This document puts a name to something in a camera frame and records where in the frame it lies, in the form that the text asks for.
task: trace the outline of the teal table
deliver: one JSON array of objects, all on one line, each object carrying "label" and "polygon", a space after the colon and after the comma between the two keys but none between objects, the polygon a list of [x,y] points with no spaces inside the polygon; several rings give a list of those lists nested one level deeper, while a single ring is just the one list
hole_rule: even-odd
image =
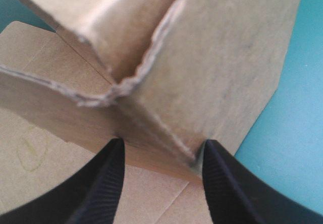
[{"label": "teal table", "polygon": [[[0,0],[0,31],[14,20],[51,30],[17,0]],[[323,214],[323,0],[301,0],[278,90],[236,158]]]}]

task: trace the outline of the brown cardboard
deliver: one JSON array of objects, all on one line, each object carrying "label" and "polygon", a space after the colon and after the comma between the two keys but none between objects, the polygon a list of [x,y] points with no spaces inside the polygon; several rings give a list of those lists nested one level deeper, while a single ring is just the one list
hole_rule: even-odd
[{"label": "brown cardboard", "polygon": [[134,74],[154,29],[174,0],[21,1],[90,43],[101,60],[93,66],[121,81]]},{"label": "brown cardboard", "polygon": [[[5,123],[0,124],[0,214],[54,188],[94,156],[8,110],[0,109],[0,122]],[[126,165],[114,223],[152,224],[166,218],[199,223],[189,210],[198,211],[194,216],[199,221],[207,220],[209,214],[200,211],[207,209],[201,186],[190,184],[193,189],[190,187],[191,192],[187,193],[187,185],[184,180]],[[185,208],[171,215],[169,211],[178,208],[177,200],[183,198],[189,198]]]}]

